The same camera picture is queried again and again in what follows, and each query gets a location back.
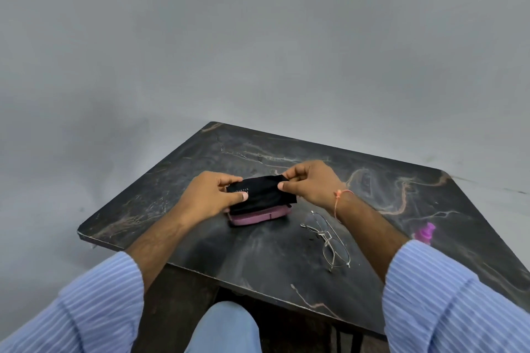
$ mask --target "dark floor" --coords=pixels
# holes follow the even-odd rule
[[[242,305],[253,316],[263,353],[349,353],[356,344],[351,335],[339,333],[341,343],[337,345],[336,331],[326,322],[236,295],[194,272],[166,267],[145,296],[132,353],[183,353],[204,313],[224,300]],[[388,345],[365,338],[361,351],[386,352]]]

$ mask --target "hand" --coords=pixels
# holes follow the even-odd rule
[[[195,225],[216,216],[229,206],[246,201],[248,193],[245,191],[226,192],[226,186],[242,180],[239,176],[202,172],[190,182],[172,210]]]
[[[282,191],[303,197],[310,203],[324,208],[333,215],[337,190],[346,188],[333,169],[322,161],[298,163],[282,173],[289,181],[278,183]]]

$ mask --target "person's right hand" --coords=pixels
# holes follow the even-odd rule
[[[289,181],[278,183],[282,191],[303,197],[310,203],[324,208],[333,215],[335,194],[346,188],[333,169],[322,161],[298,163],[282,173]]]

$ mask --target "black marble table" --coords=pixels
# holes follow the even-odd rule
[[[92,215],[78,234],[90,243],[122,250],[161,218],[203,170],[247,178],[276,175],[313,159],[328,163],[352,191],[404,233],[435,224],[434,248],[530,311],[528,270],[447,173],[217,122]],[[229,227],[222,215],[211,218],[185,237],[169,264],[258,299],[383,335],[383,284],[340,223],[298,201],[287,217],[246,227]],[[347,246],[350,268],[328,270],[323,241],[300,227],[311,209],[328,218]]]

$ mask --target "person's left hand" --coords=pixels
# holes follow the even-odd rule
[[[245,201],[248,194],[244,191],[226,192],[226,186],[242,180],[242,177],[225,173],[202,172],[190,182],[172,210],[195,225]]]

